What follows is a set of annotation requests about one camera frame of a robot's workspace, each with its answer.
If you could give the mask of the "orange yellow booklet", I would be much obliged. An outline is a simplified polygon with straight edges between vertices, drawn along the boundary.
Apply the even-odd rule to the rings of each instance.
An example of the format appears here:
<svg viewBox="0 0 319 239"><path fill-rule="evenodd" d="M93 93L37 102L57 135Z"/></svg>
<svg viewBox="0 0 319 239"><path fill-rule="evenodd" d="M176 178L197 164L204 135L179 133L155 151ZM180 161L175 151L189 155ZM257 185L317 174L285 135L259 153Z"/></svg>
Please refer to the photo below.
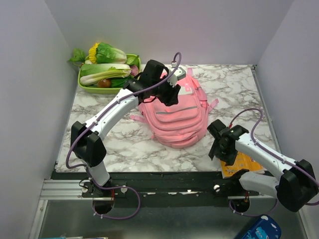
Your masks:
<svg viewBox="0 0 319 239"><path fill-rule="evenodd" d="M223 178L229 178L242 169L247 169L257 174L265 173L265 169L261 164L242 152L237 153L233 165L226 165L226 163L221 160L220 165Z"/></svg>

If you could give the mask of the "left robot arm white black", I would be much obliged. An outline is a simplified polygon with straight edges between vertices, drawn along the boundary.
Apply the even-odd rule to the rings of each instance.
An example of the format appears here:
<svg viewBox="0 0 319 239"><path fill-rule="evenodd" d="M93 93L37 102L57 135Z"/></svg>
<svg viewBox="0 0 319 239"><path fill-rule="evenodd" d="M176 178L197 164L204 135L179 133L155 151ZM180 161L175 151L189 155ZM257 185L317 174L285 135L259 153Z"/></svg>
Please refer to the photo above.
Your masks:
<svg viewBox="0 0 319 239"><path fill-rule="evenodd" d="M172 68L149 60L144 70L127 80L118 94L94 117L85 123L75 122L71 127L70 152L82 161L90 178L93 190L98 196L110 193L110 174L104 164L107 154L103 140L109 131L132 109L153 97L165 106L178 103L180 85L177 83L186 77L186 72L174 62Z"/></svg>

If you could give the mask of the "pink student backpack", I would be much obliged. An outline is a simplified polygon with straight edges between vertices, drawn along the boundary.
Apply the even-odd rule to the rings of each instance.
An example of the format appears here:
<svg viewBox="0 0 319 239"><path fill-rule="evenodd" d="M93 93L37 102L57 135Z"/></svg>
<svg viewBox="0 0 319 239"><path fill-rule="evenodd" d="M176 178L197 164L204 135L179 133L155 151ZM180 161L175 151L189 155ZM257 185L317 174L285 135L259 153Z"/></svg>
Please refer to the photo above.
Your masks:
<svg viewBox="0 0 319 239"><path fill-rule="evenodd" d="M205 91L193 77L192 68L188 68L186 77L177 83L181 85L178 104L167 107L150 97L138 106L141 115L131 115L130 118L147 124L152 138L159 143L172 148L186 148L205 136L208 115L219 100L208 102Z"/></svg>

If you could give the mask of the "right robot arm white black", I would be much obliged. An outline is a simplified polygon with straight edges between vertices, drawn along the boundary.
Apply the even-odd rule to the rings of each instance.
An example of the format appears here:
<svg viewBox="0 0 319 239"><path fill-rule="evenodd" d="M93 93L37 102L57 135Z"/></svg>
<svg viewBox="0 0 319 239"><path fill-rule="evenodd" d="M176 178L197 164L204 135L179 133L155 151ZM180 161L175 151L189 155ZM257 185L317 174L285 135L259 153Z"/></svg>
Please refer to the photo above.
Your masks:
<svg viewBox="0 0 319 239"><path fill-rule="evenodd" d="M241 152L271 173L266 176L247 169L240 170L229 183L233 194L259 192L277 199L289 211L297 212L319 193L319 183L308 161L296 161L280 154L253 139L253 135L240 125L229 128L217 119L207 130L214 137L210 158L216 157L229 166L235 163L237 154Z"/></svg>

